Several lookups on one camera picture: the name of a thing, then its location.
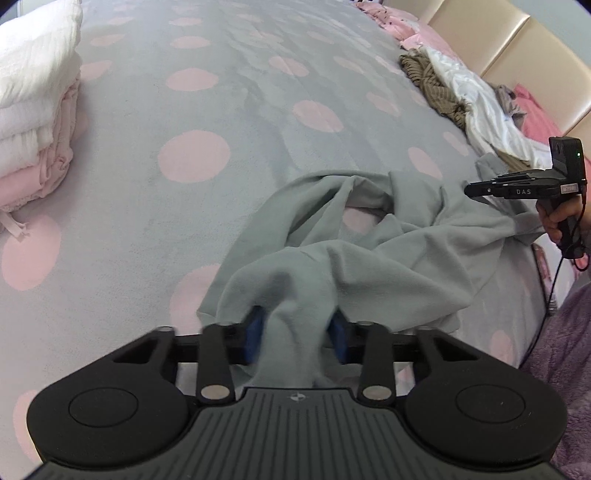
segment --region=gray cloth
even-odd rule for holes
[[[509,173],[507,164],[492,153],[487,153],[476,160],[476,170],[482,181],[492,180]]]
[[[357,242],[338,239],[346,206],[386,215]],[[322,380],[320,349],[340,308],[353,321],[401,331],[471,304],[509,236],[537,236],[536,215],[515,217],[419,173],[324,172],[302,177],[254,214],[230,249],[199,317],[204,325],[268,312],[249,385],[307,388]]]

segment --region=brown knit fabric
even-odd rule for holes
[[[494,150],[495,150],[496,156],[499,157],[503,162],[505,162],[507,167],[509,167],[510,173],[531,169],[531,167],[527,163],[525,163],[523,160],[520,160],[519,158],[514,157],[513,155],[509,155],[508,153],[505,153],[501,150],[497,150],[496,148]]]
[[[429,57],[417,50],[400,55],[400,65],[408,78],[421,90],[427,103],[439,115],[448,117],[462,131],[466,131],[466,105],[459,101],[451,89],[439,80]]]

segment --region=clothing pile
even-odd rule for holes
[[[525,112],[505,87],[493,88],[462,62],[427,46],[401,55],[400,65],[429,105],[461,128],[480,155],[498,155],[509,171],[551,168],[550,147],[519,130]]]
[[[0,25],[0,230],[25,233],[10,212],[47,196],[72,160],[82,60],[82,7],[57,0]]]

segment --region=pink polka dot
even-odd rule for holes
[[[383,59],[379,55],[376,55],[375,61],[377,61],[382,67],[387,69],[390,73],[395,73],[396,75],[404,75],[404,72],[400,70],[396,65],[392,65],[388,60]]]
[[[113,9],[114,12],[129,12],[135,8],[135,5],[119,5]]]
[[[293,107],[293,114],[301,123],[314,130],[335,133],[343,129],[339,117],[322,103],[312,100],[297,102]]]
[[[387,49],[387,50],[390,50],[390,51],[398,51],[398,49],[394,45],[392,45],[390,43],[386,43],[386,42],[381,41],[381,40],[378,40],[378,43],[381,46],[383,46],[385,49]]]
[[[131,22],[133,17],[115,17],[111,18],[107,23],[109,25],[125,25],[127,22]]]
[[[88,130],[90,121],[86,112],[76,112],[76,126],[74,127],[74,133],[72,134],[72,141],[75,142]]]
[[[258,30],[253,30],[251,32],[251,36],[253,36],[257,40],[267,40],[269,42],[275,42],[275,43],[282,43],[283,42],[283,38],[279,37],[278,35],[274,35],[272,33],[267,33],[267,32],[259,32]]]
[[[413,88],[413,90],[409,90],[409,94],[410,94],[410,98],[412,98],[417,104],[419,104],[421,106],[429,106],[429,104],[425,100],[425,97],[423,96],[423,94],[421,92],[419,92],[418,90],[415,90]]]
[[[117,43],[121,40],[125,35],[123,34],[115,34],[115,35],[105,35],[104,37],[95,37],[90,41],[90,45],[93,47],[109,47],[113,43]]]
[[[253,23],[261,23],[262,22],[262,18],[261,17],[257,17],[256,15],[238,14],[238,16],[240,18],[242,18],[243,20],[246,20],[247,22],[253,22]]]
[[[110,60],[101,60],[94,63],[85,63],[80,67],[80,80],[83,82],[89,82],[102,77],[113,64]]]
[[[443,134],[443,138],[449,143],[453,148],[458,150],[464,157],[467,157],[470,154],[468,150],[468,145],[458,139],[454,134],[451,132],[445,132]]]
[[[17,403],[14,405],[12,411],[12,426],[14,428],[14,435],[17,438],[17,442],[20,445],[22,452],[35,464],[41,463],[41,459],[39,458],[35,445],[29,436],[29,430],[27,429],[27,410],[36,395],[37,392],[35,390],[23,393],[18,397]]]
[[[211,42],[201,37],[179,37],[175,38],[170,45],[174,48],[202,48],[211,45]]]
[[[201,19],[195,17],[181,17],[176,20],[171,20],[168,23],[170,25],[175,25],[176,27],[191,27],[193,25],[201,25]]]
[[[228,143],[218,134],[204,130],[192,130],[174,137],[158,154],[162,174],[180,183],[212,179],[229,160]]]
[[[197,11],[198,9],[199,9],[199,7],[197,7],[196,5],[188,5],[186,7],[179,7],[178,5],[176,5],[173,7],[173,11],[177,15],[185,15],[185,14],[188,14],[189,12]]]
[[[379,218],[371,211],[347,207],[343,213],[343,223],[357,233],[366,234],[379,223]]]
[[[275,67],[283,73],[296,77],[305,77],[310,73],[308,69],[304,67],[299,61],[295,61],[294,59],[289,59],[286,57],[271,57],[269,59],[269,65]]]
[[[400,111],[400,108],[398,108],[398,105],[392,103],[390,100],[388,100],[384,97],[380,97],[379,95],[376,95],[375,93],[372,93],[372,92],[368,92],[366,97],[367,97],[367,100],[369,100],[371,103],[373,103],[373,105],[378,110],[381,110],[382,112],[389,113],[392,116],[402,115],[402,112]]]
[[[335,62],[338,63],[343,68],[352,70],[353,72],[363,73],[363,69],[357,65],[355,62],[350,60],[344,59],[343,57],[333,57]]]
[[[178,335],[200,333],[201,321],[197,309],[215,278],[219,265],[207,265],[193,270],[178,282],[170,299],[170,323]]]
[[[443,175],[435,162],[423,150],[417,147],[408,149],[408,156],[413,162],[414,167],[421,173],[426,173],[432,177],[441,180]]]
[[[184,69],[174,72],[166,79],[166,86],[180,92],[197,92],[213,87],[218,81],[217,75],[201,69]]]
[[[506,364],[511,365],[515,361],[513,342],[503,330],[497,330],[492,335],[489,352],[497,360],[501,360]]]
[[[27,236],[10,236],[2,250],[2,276],[18,291],[39,286],[49,275],[60,253],[60,227],[47,215],[35,217]]]
[[[314,40],[320,40],[323,41],[324,43],[328,43],[330,45],[333,45],[335,42],[332,41],[331,39],[329,39],[328,37],[325,37],[324,35],[321,35],[319,33],[316,32],[306,32],[308,34],[309,37],[313,38]]]

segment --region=beige upholstered headboard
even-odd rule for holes
[[[384,0],[386,7],[394,7],[409,12],[419,20],[429,22],[443,0]]]
[[[483,78],[511,88],[524,85],[563,132],[591,110],[591,70],[533,18]]]
[[[384,4],[410,11],[423,21],[430,18],[428,23],[486,81],[525,86],[563,132],[585,139],[583,147],[586,143],[591,157],[591,69],[535,19],[509,0],[385,0]]]
[[[570,137],[580,138],[583,143],[585,157],[591,158],[591,112],[567,133]]]
[[[482,75],[528,18],[508,0],[445,0],[429,24]]]

